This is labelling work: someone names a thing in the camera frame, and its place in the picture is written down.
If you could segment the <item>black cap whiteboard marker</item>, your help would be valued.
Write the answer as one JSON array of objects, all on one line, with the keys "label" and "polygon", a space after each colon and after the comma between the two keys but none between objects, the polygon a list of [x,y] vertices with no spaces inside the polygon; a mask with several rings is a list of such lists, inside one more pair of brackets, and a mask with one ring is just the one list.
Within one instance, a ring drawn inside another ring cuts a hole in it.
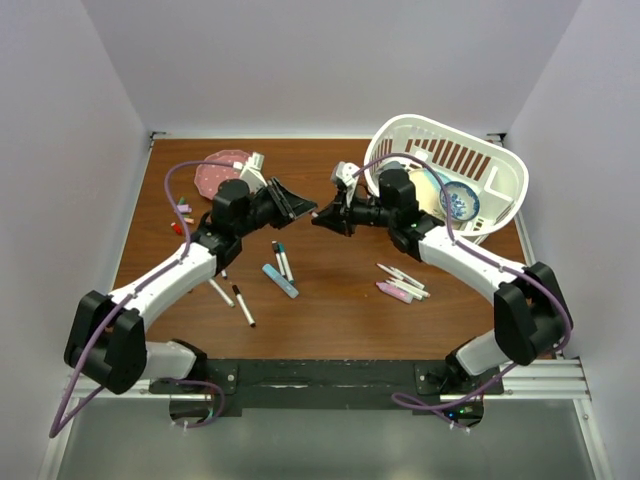
[{"label": "black cap whiteboard marker", "polygon": [[276,258],[276,262],[277,262],[279,273],[280,273],[280,275],[282,275],[283,277],[286,278],[286,271],[285,271],[283,259],[282,259],[282,256],[281,256],[281,250],[280,250],[279,242],[272,241],[271,245],[272,245],[272,250],[273,250],[275,258]]}]

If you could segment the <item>light blue highlighter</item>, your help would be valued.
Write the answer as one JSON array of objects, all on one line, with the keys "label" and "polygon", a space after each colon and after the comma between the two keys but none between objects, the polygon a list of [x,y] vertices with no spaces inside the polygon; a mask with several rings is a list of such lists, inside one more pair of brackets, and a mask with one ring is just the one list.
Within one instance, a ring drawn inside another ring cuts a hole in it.
[{"label": "light blue highlighter", "polygon": [[299,296],[299,291],[272,265],[264,264],[262,271],[289,298],[295,299]]}]

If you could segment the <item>purple pink highlighter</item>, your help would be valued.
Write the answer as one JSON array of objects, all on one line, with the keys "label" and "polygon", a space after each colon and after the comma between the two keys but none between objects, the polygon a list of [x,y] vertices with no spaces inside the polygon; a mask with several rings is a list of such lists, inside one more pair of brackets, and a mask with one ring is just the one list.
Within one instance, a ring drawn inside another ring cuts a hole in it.
[{"label": "purple pink highlighter", "polygon": [[393,284],[386,282],[377,282],[376,286],[384,294],[391,296],[405,304],[411,304],[414,299],[414,297],[410,293],[399,289]]}]

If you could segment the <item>peach cap acrylic marker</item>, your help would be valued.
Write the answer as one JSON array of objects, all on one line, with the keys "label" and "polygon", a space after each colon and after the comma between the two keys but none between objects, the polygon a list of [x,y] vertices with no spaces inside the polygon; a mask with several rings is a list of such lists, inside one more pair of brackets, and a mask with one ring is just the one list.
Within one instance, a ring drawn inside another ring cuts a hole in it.
[{"label": "peach cap acrylic marker", "polygon": [[385,266],[385,265],[380,264],[380,263],[377,263],[377,266],[381,270],[389,273],[390,275],[392,275],[393,277],[395,277],[395,278],[397,278],[399,280],[405,281],[405,282],[407,282],[407,283],[409,283],[409,284],[411,284],[411,285],[413,285],[413,286],[415,286],[415,287],[417,287],[419,289],[422,289],[422,290],[426,289],[426,286],[423,283],[419,282],[415,278],[413,278],[410,275],[402,272],[399,269],[396,269],[396,268],[391,267],[391,266]]}]

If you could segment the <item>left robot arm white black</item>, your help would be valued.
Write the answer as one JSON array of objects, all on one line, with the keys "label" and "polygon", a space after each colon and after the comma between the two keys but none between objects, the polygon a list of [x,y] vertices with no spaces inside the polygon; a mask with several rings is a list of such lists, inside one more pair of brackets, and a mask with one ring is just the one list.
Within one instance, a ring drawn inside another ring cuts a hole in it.
[{"label": "left robot arm white black", "polygon": [[282,229],[316,208],[272,178],[256,192],[246,182],[224,182],[197,229],[160,265],[108,294],[91,291],[79,302],[64,352],[75,377],[85,375],[114,394],[143,379],[172,378],[185,392],[207,380],[201,352],[185,343],[154,343],[146,333],[158,317],[194,287],[227,268],[243,237]]}]

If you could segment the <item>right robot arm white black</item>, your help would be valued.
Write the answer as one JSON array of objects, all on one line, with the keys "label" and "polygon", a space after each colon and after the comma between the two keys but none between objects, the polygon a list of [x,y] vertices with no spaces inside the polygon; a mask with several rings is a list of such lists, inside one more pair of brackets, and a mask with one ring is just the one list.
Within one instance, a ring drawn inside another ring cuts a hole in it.
[{"label": "right robot arm white black", "polygon": [[493,328],[445,359],[452,390],[469,392],[486,371],[507,361],[529,365],[568,338],[572,321],[550,267],[510,262],[453,235],[443,221],[420,210],[415,186],[403,170],[382,173],[378,198],[360,198],[357,171],[351,163],[335,167],[336,196],[313,217],[313,225],[344,236],[359,225],[384,228],[397,250],[451,274],[493,307]]}]

